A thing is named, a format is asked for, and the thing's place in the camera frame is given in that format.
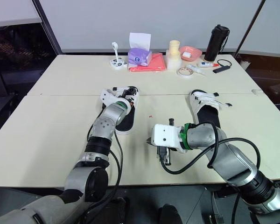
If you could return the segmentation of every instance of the wall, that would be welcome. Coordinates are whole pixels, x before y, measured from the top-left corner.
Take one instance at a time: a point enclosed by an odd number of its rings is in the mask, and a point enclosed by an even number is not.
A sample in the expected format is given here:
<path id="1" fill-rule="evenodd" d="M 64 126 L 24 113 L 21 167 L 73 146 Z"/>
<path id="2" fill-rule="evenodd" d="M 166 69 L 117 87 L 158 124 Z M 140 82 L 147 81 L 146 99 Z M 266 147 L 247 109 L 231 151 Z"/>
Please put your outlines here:
<path id="1" fill-rule="evenodd" d="M 42 22 L 31 0 L 0 0 L 0 27 Z"/>
<path id="2" fill-rule="evenodd" d="M 226 50 L 235 50 L 260 0 L 40 0 L 63 52 L 111 52 L 129 48 L 129 33 L 151 33 L 151 49 L 170 40 L 206 49 L 211 30 L 231 30 Z"/>
<path id="3" fill-rule="evenodd" d="M 266 0 L 240 53 L 280 56 L 280 0 Z"/>

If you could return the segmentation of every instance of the black water bottle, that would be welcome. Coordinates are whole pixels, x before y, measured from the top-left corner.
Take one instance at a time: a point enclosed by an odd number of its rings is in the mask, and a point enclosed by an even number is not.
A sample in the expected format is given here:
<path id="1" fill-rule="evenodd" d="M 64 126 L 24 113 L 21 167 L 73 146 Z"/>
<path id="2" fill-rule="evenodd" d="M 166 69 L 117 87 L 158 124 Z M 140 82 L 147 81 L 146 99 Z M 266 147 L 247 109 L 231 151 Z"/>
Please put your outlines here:
<path id="1" fill-rule="evenodd" d="M 216 59 L 219 51 L 225 46 L 227 42 L 227 38 L 229 35 L 229 29 L 227 27 L 222 27 L 221 25 L 217 25 L 211 32 L 210 42 L 207 47 L 204 60 L 207 62 L 213 62 Z"/>

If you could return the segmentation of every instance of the pink bowl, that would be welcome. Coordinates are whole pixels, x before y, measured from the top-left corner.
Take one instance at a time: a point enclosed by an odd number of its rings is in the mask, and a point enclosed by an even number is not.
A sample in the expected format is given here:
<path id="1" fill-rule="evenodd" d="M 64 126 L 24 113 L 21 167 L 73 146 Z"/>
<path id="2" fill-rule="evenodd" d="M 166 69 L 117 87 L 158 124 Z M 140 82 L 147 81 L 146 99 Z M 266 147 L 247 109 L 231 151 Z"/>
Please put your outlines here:
<path id="1" fill-rule="evenodd" d="M 193 48 L 193 47 L 190 47 L 190 46 L 183 46 L 182 48 L 179 49 L 179 51 L 181 53 L 181 56 L 183 55 L 183 53 L 185 51 L 191 53 L 191 57 L 190 58 L 182 56 L 183 60 L 186 60 L 186 61 L 189 61 L 189 62 L 192 62 L 192 61 L 196 60 L 197 58 L 200 57 L 200 55 L 202 55 L 202 51 L 201 50 Z"/>

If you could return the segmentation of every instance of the white stand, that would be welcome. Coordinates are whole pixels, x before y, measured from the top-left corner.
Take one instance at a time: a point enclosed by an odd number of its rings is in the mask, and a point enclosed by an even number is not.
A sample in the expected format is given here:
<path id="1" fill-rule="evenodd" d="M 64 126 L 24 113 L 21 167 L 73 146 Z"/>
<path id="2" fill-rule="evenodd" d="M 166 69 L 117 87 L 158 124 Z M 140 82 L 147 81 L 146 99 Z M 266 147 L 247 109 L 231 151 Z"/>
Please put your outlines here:
<path id="1" fill-rule="evenodd" d="M 112 43 L 112 48 L 115 51 L 116 59 L 111 60 L 110 65 L 116 70 L 127 68 L 127 63 L 124 60 L 122 60 L 121 57 L 118 57 L 117 54 L 118 44 L 116 42 Z"/>

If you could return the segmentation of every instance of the tissue box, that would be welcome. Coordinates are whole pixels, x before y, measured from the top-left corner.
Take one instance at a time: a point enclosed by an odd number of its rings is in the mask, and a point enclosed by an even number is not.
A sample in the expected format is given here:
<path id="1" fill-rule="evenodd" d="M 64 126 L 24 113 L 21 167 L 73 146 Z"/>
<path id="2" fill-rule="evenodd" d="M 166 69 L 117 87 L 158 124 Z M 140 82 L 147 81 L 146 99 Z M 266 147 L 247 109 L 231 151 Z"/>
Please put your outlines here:
<path id="1" fill-rule="evenodd" d="M 129 63 L 148 66 L 151 62 L 152 52 L 140 48 L 132 48 L 128 52 Z"/>

